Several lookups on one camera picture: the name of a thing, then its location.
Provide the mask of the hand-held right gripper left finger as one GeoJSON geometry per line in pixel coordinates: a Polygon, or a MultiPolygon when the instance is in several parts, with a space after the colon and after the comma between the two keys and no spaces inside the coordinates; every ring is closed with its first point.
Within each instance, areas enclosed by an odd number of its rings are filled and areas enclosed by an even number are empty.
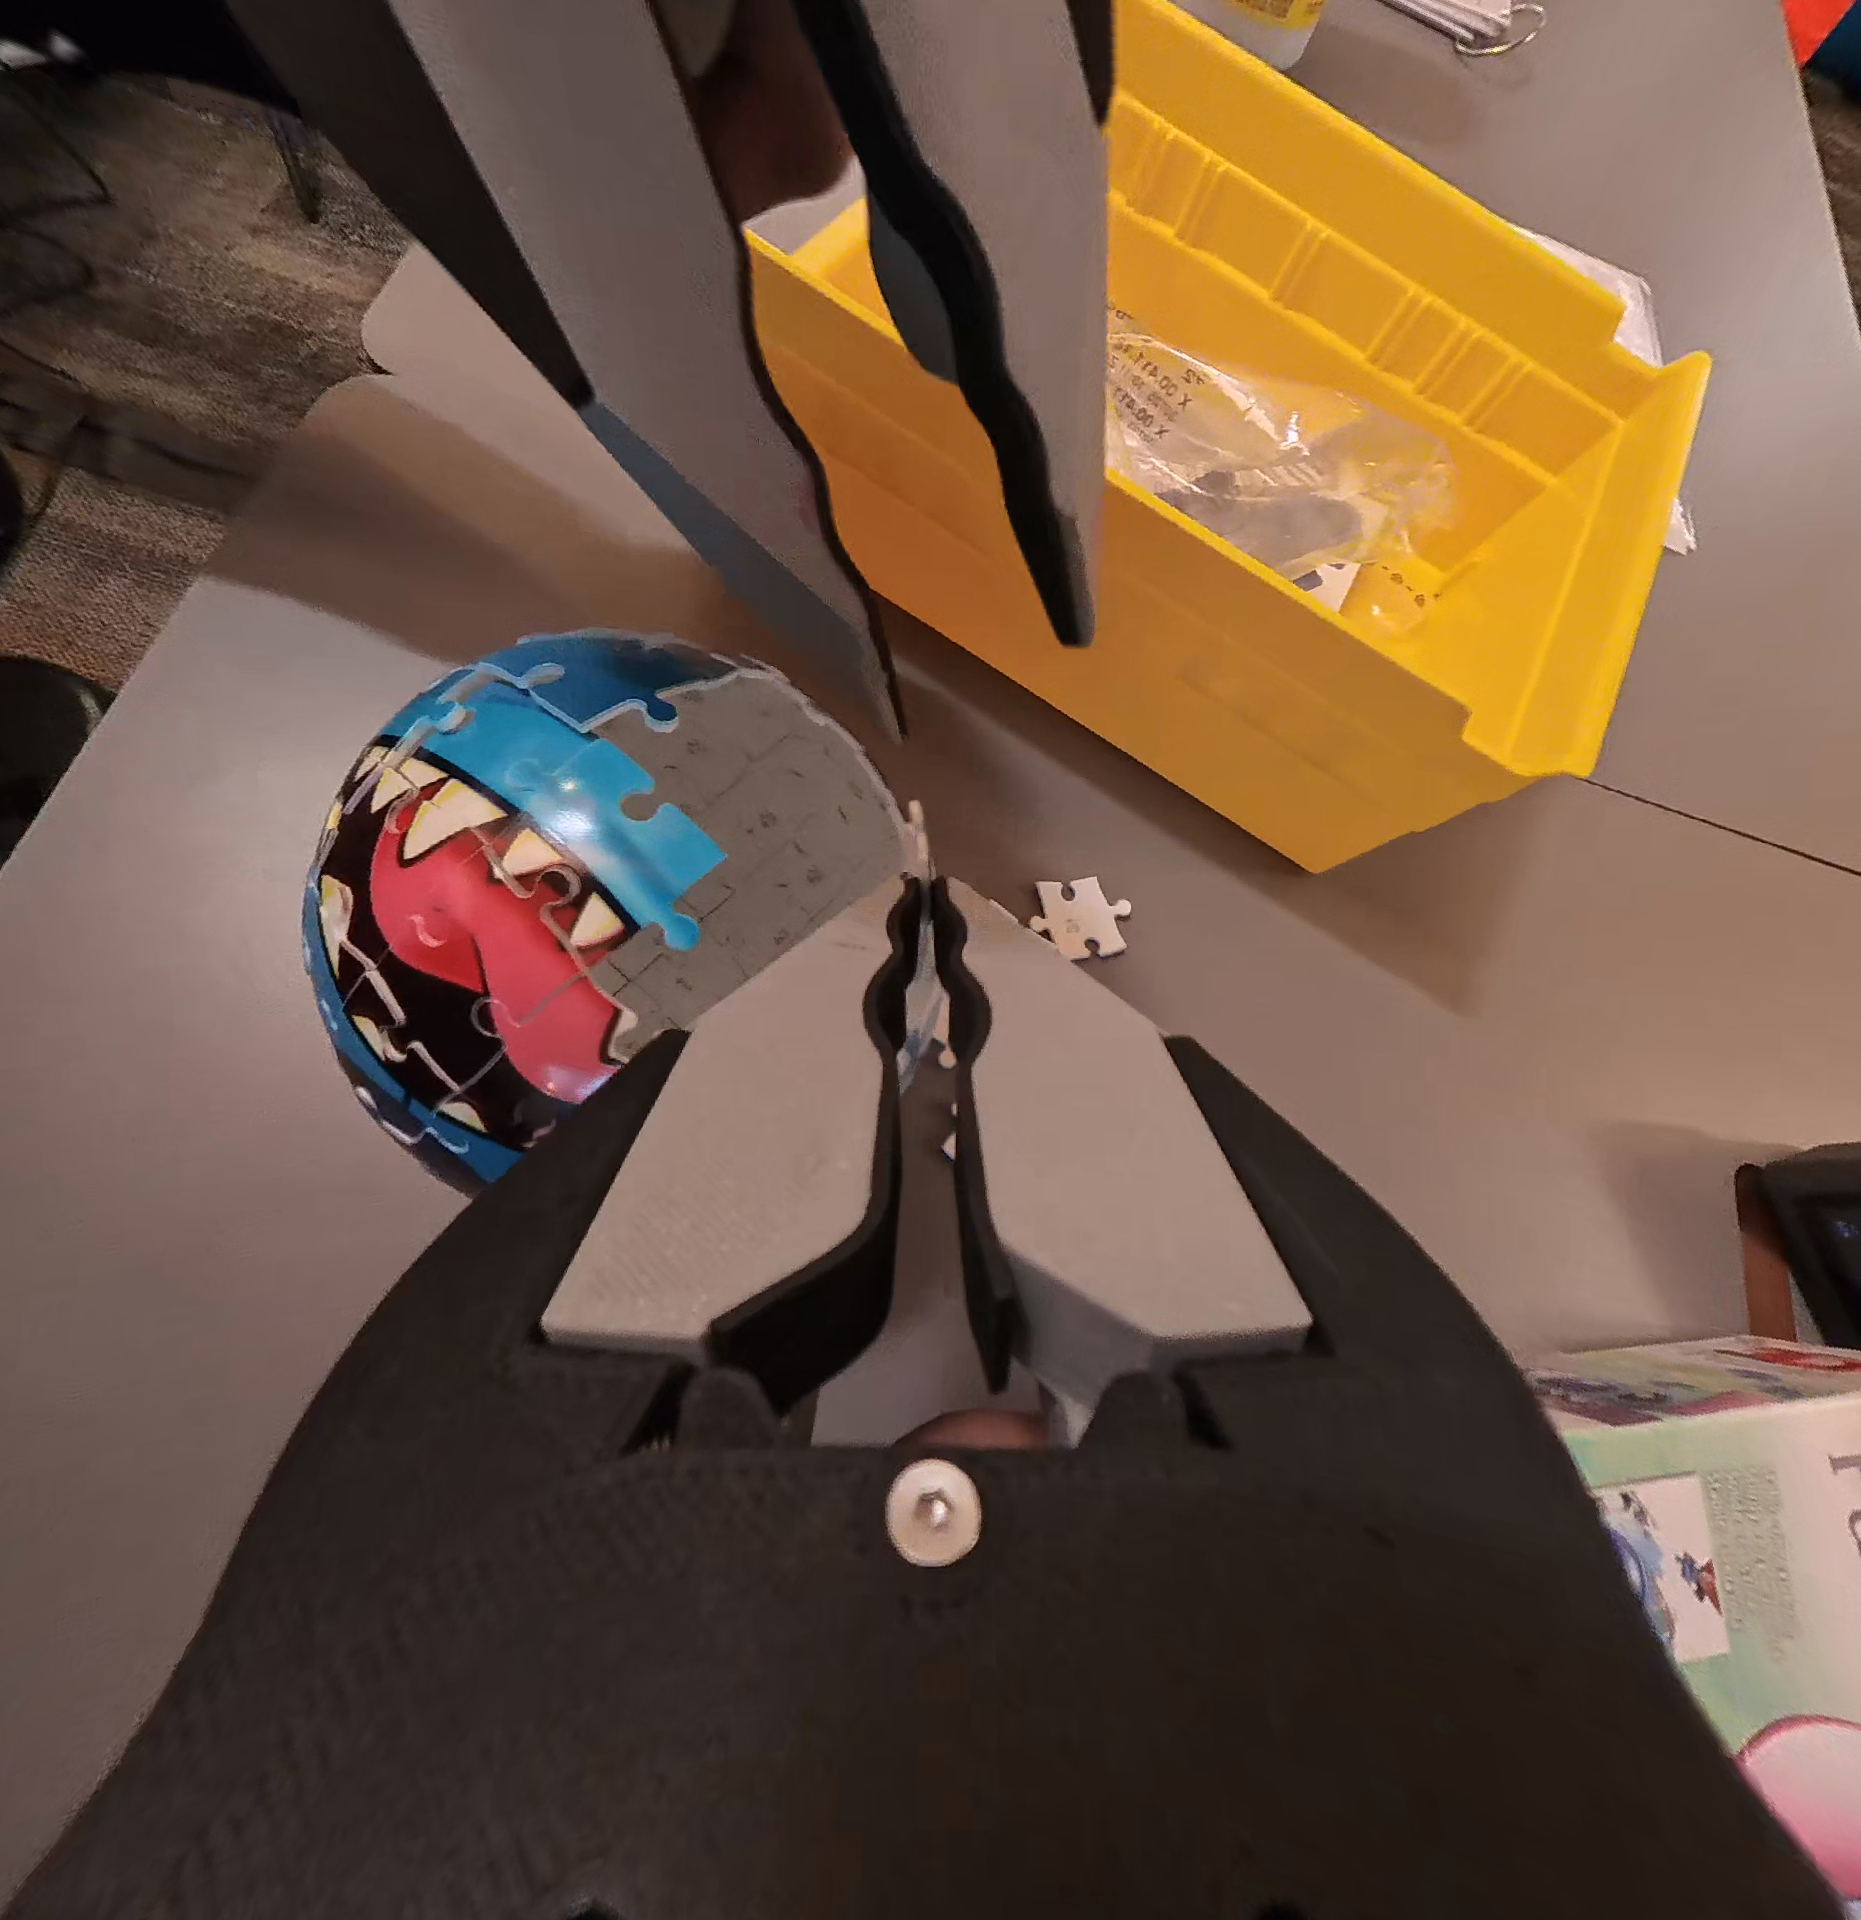
{"type": "Polygon", "coordinates": [[[925,883],[890,876],[703,1013],[565,1263],[547,1342],[745,1374],[776,1410],[882,1329],[925,883]]]}

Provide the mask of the black electronic device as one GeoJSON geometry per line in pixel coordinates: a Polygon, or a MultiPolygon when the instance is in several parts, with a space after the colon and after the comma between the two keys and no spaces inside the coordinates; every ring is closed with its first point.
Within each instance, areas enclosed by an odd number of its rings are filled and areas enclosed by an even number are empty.
{"type": "Polygon", "coordinates": [[[1861,1352],[1861,1141],[1736,1166],[1750,1331],[1861,1352]]]}

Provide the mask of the black chair base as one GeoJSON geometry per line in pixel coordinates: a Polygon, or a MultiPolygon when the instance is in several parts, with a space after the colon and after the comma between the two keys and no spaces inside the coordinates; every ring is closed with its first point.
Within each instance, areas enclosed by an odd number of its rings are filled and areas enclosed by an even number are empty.
{"type": "Polygon", "coordinates": [[[0,657],[0,868],[115,694],[43,659],[0,657]]]}

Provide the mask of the white puzzle box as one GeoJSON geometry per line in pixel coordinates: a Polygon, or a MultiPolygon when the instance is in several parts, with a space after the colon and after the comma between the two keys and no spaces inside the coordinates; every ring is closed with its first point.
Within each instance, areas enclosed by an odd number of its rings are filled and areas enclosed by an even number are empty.
{"type": "Polygon", "coordinates": [[[1524,1376],[1694,1702],[1861,1916],[1861,1352],[1732,1334],[1524,1376]]]}

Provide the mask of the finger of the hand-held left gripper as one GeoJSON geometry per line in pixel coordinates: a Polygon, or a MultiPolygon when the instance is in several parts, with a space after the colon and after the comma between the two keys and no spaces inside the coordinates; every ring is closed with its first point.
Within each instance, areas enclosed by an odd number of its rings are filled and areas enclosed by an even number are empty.
{"type": "Polygon", "coordinates": [[[684,84],[731,4],[393,4],[571,343],[581,418],[807,684],[904,719],[820,463],[757,343],[748,228],[719,200],[684,84]]]}
{"type": "Polygon", "coordinates": [[[1113,4],[798,3],[916,362],[988,439],[1058,641],[1098,625],[1113,4]]]}

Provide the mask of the person's left hand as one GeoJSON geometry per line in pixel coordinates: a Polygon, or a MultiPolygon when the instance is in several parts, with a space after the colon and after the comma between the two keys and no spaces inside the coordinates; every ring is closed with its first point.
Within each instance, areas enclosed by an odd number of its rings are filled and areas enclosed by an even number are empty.
{"type": "Polygon", "coordinates": [[[684,84],[719,200],[737,228],[843,181],[851,144],[788,3],[737,3],[703,72],[684,84]]]}

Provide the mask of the clear plastic bag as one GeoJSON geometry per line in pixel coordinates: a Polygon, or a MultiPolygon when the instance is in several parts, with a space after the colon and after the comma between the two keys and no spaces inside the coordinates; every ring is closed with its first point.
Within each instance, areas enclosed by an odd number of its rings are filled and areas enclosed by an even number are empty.
{"type": "Polygon", "coordinates": [[[1383,564],[1444,532],[1447,444],[1343,394],[1218,366],[1106,309],[1104,463],[1268,571],[1383,564]]]}

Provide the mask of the blue cartoon puzzle ball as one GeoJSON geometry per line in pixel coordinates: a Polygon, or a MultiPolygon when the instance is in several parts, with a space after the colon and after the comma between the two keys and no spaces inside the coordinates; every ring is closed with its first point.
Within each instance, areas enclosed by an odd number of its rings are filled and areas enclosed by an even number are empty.
{"type": "Polygon", "coordinates": [[[904,876],[902,819],[762,662],[525,637],[406,701],[329,804],[301,902],[328,1042],[380,1133],[473,1197],[904,876]]]}

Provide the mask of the pile of puzzle pieces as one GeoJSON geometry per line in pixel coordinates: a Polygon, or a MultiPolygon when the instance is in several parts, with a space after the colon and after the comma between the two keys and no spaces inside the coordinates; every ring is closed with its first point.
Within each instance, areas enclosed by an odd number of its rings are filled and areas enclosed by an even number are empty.
{"type": "Polygon", "coordinates": [[[1071,963],[1114,958],[1129,946],[1125,926],[1133,901],[1111,897],[1095,876],[1074,880],[1033,880],[1038,911],[1030,934],[1048,940],[1071,963]]]}

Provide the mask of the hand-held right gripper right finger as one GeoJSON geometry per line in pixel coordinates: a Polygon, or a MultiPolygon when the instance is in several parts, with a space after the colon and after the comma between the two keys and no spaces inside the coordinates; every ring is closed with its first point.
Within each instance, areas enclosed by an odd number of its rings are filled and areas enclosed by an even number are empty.
{"type": "Polygon", "coordinates": [[[934,883],[928,924],[991,1388],[1301,1350],[1312,1315],[1157,1024],[960,880],[934,883]]]}

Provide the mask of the yellow plastic bin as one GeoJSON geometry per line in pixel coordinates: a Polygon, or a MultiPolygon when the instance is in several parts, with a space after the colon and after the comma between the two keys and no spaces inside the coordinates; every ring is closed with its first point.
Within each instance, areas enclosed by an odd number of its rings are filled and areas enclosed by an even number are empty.
{"type": "Polygon", "coordinates": [[[779,394],[875,593],[1310,871],[1597,760],[1711,361],[1653,366],[1622,300],[1173,4],[1114,7],[1109,279],[1171,345],[1427,426],[1453,520],[1390,630],[1285,583],[1129,477],[1099,624],[1039,610],[965,400],[893,332],[862,200],[749,240],[779,394]]]}

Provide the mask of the white bottle yellow label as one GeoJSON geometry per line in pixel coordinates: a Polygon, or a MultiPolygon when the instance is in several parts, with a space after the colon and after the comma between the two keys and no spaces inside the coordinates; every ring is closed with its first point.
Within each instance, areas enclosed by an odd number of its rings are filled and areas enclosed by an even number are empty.
{"type": "Polygon", "coordinates": [[[1296,67],[1328,8],[1323,0],[1187,0],[1178,3],[1178,7],[1204,27],[1230,40],[1233,46],[1270,63],[1278,72],[1296,67]]]}

